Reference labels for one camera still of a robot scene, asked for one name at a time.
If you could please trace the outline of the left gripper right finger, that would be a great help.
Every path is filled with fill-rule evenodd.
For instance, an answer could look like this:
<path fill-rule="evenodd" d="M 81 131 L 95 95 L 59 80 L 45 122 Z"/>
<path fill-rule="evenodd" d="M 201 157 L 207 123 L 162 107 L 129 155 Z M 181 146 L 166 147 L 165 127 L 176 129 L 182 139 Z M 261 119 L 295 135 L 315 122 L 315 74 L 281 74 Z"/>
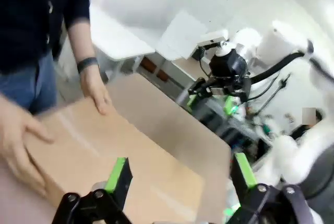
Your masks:
<path fill-rule="evenodd" d="M 258 183 L 244 153 L 233 156 L 231 179 L 240 207 L 229 223 L 309 223 L 309 206 L 297 185 Z"/>

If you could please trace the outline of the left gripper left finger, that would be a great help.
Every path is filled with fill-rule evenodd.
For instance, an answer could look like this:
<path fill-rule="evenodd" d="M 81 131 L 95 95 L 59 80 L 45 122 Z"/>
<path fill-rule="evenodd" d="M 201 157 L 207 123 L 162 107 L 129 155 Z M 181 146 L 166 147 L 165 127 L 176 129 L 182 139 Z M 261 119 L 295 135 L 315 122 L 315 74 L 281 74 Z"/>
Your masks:
<path fill-rule="evenodd" d="M 103 188 L 86 196 L 64 194 L 52 223 L 131 223 L 123 208 L 132 178 L 128 158 L 117 158 Z"/>

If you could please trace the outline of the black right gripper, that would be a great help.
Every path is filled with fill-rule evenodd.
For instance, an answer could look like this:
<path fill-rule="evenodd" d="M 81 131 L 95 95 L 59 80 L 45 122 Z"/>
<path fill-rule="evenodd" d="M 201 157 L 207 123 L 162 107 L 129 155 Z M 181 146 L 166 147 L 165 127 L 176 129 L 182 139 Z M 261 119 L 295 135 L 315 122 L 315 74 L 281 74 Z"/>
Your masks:
<path fill-rule="evenodd" d="M 246 77 L 249 75 L 249 71 L 245 58 L 236 49 L 218 49 L 210 60 L 209 68 L 210 77 L 235 82 L 244 78 L 240 84 L 234 84 L 226 90 L 223 110 L 228 116 L 235 114 L 239 106 L 248 101 L 252 85 L 250 78 Z M 212 92 L 203 77 L 196 79 L 187 91 L 189 94 L 188 107 L 194 107 L 201 100 L 212 96 Z"/>

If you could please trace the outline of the person's left hand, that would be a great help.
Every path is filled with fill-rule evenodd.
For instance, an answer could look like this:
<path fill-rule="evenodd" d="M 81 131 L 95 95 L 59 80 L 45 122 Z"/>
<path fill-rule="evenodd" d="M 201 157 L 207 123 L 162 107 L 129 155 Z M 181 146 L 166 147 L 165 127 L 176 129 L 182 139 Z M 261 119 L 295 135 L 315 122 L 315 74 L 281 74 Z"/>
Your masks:
<path fill-rule="evenodd" d="M 80 84 L 83 95 L 94 101 L 102 115 L 108 114 L 112 102 L 97 65 L 89 66 L 80 73 Z"/>

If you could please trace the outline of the person's right hand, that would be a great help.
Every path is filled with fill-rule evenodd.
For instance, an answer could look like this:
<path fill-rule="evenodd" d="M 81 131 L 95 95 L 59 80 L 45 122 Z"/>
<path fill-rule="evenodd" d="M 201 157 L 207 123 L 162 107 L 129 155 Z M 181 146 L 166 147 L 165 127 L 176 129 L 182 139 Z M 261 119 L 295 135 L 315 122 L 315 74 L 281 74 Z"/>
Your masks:
<path fill-rule="evenodd" d="M 1 156 L 17 179 L 45 196 L 44 178 L 31 162 L 26 150 L 23 139 L 26 133 L 46 143 L 53 142 L 40 121 L 28 111 L 1 96 Z"/>

